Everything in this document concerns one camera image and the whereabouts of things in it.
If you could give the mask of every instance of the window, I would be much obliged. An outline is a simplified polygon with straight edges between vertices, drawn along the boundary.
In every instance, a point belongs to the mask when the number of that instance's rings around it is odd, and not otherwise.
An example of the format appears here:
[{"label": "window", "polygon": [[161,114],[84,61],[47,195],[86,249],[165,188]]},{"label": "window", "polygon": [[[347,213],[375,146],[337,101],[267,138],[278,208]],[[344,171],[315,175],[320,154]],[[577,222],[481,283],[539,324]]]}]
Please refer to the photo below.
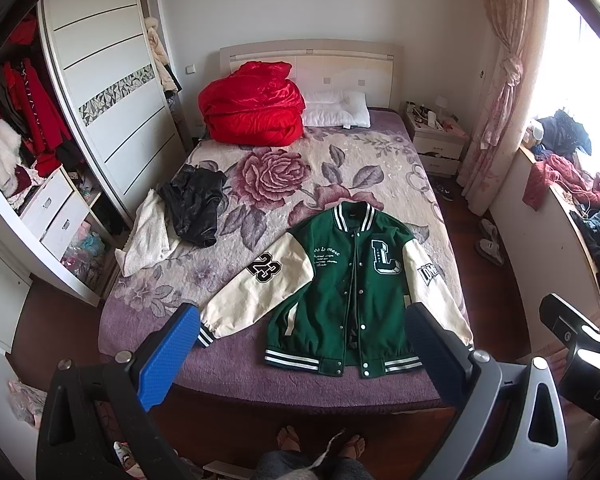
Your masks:
[{"label": "window", "polygon": [[549,21],[530,116],[564,110],[586,129],[600,172],[600,38],[567,0],[549,0]]}]

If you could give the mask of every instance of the red satin bedding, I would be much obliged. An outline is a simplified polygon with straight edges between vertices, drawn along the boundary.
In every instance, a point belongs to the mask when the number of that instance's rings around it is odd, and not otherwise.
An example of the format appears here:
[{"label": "red satin bedding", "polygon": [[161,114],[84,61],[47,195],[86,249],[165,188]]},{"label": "red satin bedding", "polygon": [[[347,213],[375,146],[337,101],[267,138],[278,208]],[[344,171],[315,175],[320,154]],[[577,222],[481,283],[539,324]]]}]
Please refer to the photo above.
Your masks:
[{"label": "red satin bedding", "polygon": [[288,146],[302,135],[304,99],[287,79],[291,65],[248,61],[200,92],[198,105],[219,142]]}]

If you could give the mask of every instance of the curtain tie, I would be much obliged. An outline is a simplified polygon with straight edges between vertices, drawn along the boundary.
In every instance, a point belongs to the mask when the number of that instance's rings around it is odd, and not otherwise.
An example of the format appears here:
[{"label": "curtain tie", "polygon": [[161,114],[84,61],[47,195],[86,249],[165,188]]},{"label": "curtain tie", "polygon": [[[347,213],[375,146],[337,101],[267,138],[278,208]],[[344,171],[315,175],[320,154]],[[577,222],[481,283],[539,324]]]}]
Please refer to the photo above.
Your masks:
[{"label": "curtain tie", "polygon": [[518,56],[511,54],[509,57],[502,60],[502,67],[507,73],[507,85],[512,88],[518,86],[523,72],[522,60]]}]

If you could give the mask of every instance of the number 23 patch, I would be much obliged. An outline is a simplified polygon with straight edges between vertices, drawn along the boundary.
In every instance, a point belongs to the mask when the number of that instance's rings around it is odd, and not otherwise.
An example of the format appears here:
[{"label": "number 23 patch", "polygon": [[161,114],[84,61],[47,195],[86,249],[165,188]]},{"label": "number 23 patch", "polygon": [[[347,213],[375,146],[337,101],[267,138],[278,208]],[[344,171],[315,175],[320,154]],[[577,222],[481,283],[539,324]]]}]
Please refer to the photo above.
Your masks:
[{"label": "number 23 patch", "polygon": [[267,283],[273,276],[280,272],[282,265],[275,261],[270,253],[262,253],[247,270],[256,277],[260,283]]}]

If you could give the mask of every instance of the white pillow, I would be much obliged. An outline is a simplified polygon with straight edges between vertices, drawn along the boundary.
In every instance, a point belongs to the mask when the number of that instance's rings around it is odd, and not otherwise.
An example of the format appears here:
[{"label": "white pillow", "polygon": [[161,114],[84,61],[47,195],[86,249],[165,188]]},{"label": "white pillow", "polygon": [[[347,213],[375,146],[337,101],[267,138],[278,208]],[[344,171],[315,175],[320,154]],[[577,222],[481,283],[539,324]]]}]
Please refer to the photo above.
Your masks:
[{"label": "white pillow", "polygon": [[307,92],[302,97],[306,106],[302,112],[304,126],[371,126],[364,92]]}]

